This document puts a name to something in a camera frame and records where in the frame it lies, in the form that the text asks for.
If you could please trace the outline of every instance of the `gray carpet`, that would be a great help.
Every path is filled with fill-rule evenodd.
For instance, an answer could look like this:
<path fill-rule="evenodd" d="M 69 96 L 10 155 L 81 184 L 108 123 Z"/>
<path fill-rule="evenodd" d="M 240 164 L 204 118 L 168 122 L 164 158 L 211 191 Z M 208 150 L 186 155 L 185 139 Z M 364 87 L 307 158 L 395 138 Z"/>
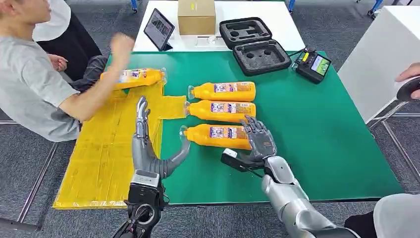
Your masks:
<path fill-rule="evenodd" d="M 104 54 L 113 32 L 135 37 L 147 1 L 133 14 L 122 0 L 68 0 L 72 10 L 91 33 Z M 372 20 L 366 12 L 374 0 L 297 0 L 293 19 L 306 44 L 327 52 L 339 69 Z M 420 112 L 419 104 L 404 112 Z M 0 111 L 0 119 L 8 117 Z M 420 119 L 389 120 L 392 129 L 420 169 Z M 380 125 L 373 132 L 381 151 L 406 192 L 420 192 L 391 138 Z M 0 216 L 17 219 L 32 183 L 52 145 L 18 125 L 0 125 Z M 109 238 L 124 221 L 124 210 L 73 210 L 51 208 L 72 153 L 74 142 L 60 143 L 50 169 L 29 211 L 26 222 L 42 225 L 42 231 L 28 233 L 0 228 L 1 238 Z M 350 215 L 369 212 L 374 202 L 317 203 L 315 207 L 342 225 Z M 153 237 L 186 238 L 280 238 L 287 233 L 266 204 L 247 206 L 168 207 Z"/>

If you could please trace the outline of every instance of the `bottle label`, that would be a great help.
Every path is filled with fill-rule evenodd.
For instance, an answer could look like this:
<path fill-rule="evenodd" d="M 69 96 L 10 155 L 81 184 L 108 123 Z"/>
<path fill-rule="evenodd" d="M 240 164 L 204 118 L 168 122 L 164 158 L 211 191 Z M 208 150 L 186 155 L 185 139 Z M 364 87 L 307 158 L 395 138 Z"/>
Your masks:
<path fill-rule="evenodd" d="M 147 77 L 147 69 L 127 69 L 124 70 L 118 80 L 119 83 L 127 83 L 131 81 L 138 80 L 139 78 Z"/>
<path fill-rule="evenodd" d="M 212 103 L 211 112 L 213 113 L 251 113 L 249 103 Z"/>
<path fill-rule="evenodd" d="M 215 83 L 214 92 L 215 93 L 225 93 L 225 92 L 245 92 L 251 90 L 250 83 Z"/>
<path fill-rule="evenodd" d="M 247 139 L 247 134 L 243 127 L 210 127 L 211 138 L 228 138 L 228 139 Z"/>

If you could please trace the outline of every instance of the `orange bottle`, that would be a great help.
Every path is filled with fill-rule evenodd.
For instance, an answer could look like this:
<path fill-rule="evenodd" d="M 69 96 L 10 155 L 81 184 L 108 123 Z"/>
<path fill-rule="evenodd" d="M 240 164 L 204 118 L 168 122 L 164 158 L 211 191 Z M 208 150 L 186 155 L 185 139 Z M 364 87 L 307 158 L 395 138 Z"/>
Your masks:
<path fill-rule="evenodd" d="M 201 86 L 188 86 L 188 98 L 215 101 L 251 102 L 255 98 L 253 82 L 205 83 Z"/>
<path fill-rule="evenodd" d="M 101 74 L 101 79 L 104 77 L 106 72 Z M 138 68 L 138 69 L 127 69 L 121 72 L 118 79 L 118 83 L 115 89 L 133 88 L 138 86 L 149 86 L 159 80 L 166 83 L 166 70 L 165 68 L 153 69 L 153 68 Z"/>
<path fill-rule="evenodd" d="M 186 129 L 184 134 L 199 145 L 251 150 L 243 126 L 200 124 Z"/>
<path fill-rule="evenodd" d="M 202 100 L 197 103 L 185 102 L 185 114 L 196 116 L 203 120 L 218 120 L 240 123 L 246 120 L 245 115 L 256 116 L 253 103 L 216 102 Z"/>

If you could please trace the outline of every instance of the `tablet screen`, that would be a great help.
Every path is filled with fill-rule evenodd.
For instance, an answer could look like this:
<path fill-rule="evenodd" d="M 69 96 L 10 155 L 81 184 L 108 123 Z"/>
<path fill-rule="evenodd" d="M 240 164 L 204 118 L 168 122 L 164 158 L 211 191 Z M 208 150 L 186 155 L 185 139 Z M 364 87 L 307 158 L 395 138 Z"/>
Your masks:
<path fill-rule="evenodd" d="M 150 38 L 153 44 L 162 51 L 174 28 L 172 23 L 155 8 L 145 27 L 144 33 Z"/>

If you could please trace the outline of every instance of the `robotic arm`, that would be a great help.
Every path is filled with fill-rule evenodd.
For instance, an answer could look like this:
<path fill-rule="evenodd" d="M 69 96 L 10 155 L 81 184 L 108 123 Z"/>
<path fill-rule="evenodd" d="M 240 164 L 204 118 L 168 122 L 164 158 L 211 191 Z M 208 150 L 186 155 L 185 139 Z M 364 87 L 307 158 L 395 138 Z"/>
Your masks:
<path fill-rule="evenodd" d="M 149 138 L 147 101 L 143 96 L 137 103 L 136 132 L 132 139 L 134 175 L 130 182 L 128 200 L 128 221 L 114 235 L 114 238 L 149 238 L 161 218 L 165 188 L 162 179 L 169 177 L 185 160 L 191 142 L 180 131 L 181 149 L 168 160 L 159 160 Z"/>
<path fill-rule="evenodd" d="M 276 155 L 270 131 L 255 118 L 247 117 L 247 121 L 242 124 L 250 141 L 251 155 L 236 158 L 236 152 L 226 149 L 221 160 L 243 172 L 264 169 L 261 188 L 290 237 L 359 238 L 354 231 L 330 222 L 311 205 L 286 160 Z"/>
<path fill-rule="evenodd" d="M 162 179 L 169 177 L 185 160 L 190 142 L 180 131 L 182 142 L 178 153 L 168 160 L 159 160 L 149 138 L 147 101 L 141 97 L 137 104 L 136 132 L 132 140 L 134 175 L 128 200 L 128 220 L 113 238 L 149 238 L 161 218 L 167 202 Z M 286 160 L 277 156 L 277 147 L 270 131 L 261 121 L 247 117 L 242 122 L 252 152 L 241 155 L 226 149 L 221 161 L 239 171 L 264 169 L 262 190 L 270 200 L 280 221 L 292 238 L 360 238 L 354 231 L 338 227 L 319 213 L 309 202 Z"/>

